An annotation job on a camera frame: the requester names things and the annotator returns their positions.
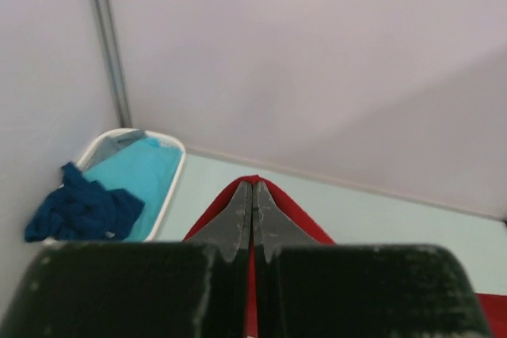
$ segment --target navy blue fabric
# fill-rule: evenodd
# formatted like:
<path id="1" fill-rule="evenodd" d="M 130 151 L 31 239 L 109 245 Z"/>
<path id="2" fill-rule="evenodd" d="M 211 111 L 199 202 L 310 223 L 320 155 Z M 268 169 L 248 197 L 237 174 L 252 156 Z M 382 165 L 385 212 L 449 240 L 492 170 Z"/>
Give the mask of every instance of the navy blue fabric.
<path id="1" fill-rule="evenodd" d="M 87 181 L 71 162 L 62 171 L 63 186 L 39 206 L 25 240 L 125 239 L 144 202 L 124 189 L 108 191 L 98 181 Z"/>

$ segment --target white wall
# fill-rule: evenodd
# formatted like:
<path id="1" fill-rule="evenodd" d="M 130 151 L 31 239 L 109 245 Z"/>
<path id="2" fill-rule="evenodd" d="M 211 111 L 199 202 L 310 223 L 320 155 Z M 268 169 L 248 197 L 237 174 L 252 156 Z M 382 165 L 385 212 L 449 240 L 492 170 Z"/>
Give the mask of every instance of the white wall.
<path id="1" fill-rule="evenodd" d="M 39 248 L 37 205 L 117 124 L 89 0 L 0 0 L 0 316 Z"/>
<path id="2" fill-rule="evenodd" d="M 505 215 L 507 0 L 112 3 L 138 127 Z"/>

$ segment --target folded red cloth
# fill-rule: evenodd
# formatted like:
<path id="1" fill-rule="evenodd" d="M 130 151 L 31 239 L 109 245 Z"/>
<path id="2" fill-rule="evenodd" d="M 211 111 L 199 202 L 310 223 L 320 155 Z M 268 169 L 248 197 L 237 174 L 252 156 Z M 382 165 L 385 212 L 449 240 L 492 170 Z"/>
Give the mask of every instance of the folded red cloth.
<path id="1" fill-rule="evenodd" d="M 301 229 L 316 241 L 325 245 L 334 244 L 333 239 L 317 224 L 312 218 L 292 200 L 283 190 L 278 188 L 273 182 L 260 176 L 240 177 L 232 181 L 215 198 L 212 204 L 200 216 L 196 224 L 187 233 L 185 239 L 193 236 L 197 231 L 206 226 L 220 211 L 222 211 L 231 200 L 236 188 L 241 181 L 248 181 L 256 184 L 264 181 L 273 196 L 276 205 Z M 248 315 L 246 319 L 246 331 L 249 336 L 257 337 L 257 301 L 255 297 L 255 261 L 254 247 L 250 244 L 250 263 L 249 263 L 249 290 L 248 290 Z M 492 294 L 478 294 L 482 308 L 494 332 L 496 338 L 507 338 L 507 296 L 497 296 Z"/>

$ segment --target metal pole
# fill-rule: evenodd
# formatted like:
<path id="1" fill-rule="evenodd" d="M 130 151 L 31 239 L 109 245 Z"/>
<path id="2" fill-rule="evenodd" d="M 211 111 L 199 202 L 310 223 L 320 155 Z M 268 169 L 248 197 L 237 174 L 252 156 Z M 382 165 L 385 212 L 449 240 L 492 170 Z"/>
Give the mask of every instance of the metal pole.
<path id="1" fill-rule="evenodd" d="M 114 96 L 116 113 L 121 127 L 131 127 L 132 119 L 128 107 L 127 91 L 124 83 L 124 72 L 121 66 L 120 51 L 112 19 L 109 0 L 92 0 L 92 7 L 97 16 L 99 35 L 104 53 L 109 82 Z"/>

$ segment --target teal fabric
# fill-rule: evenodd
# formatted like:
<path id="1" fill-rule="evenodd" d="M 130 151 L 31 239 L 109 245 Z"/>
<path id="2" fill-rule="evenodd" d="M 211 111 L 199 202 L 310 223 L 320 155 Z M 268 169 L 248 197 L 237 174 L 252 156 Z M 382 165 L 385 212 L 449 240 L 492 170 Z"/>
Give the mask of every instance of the teal fabric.
<path id="1" fill-rule="evenodd" d="M 182 152 L 177 147 L 160 146 L 155 138 L 134 142 L 84 173 L 107 190 L 122 188 L 141 199 L 144 209 L 125 241 L 143 241 L 151 232 Z"/>

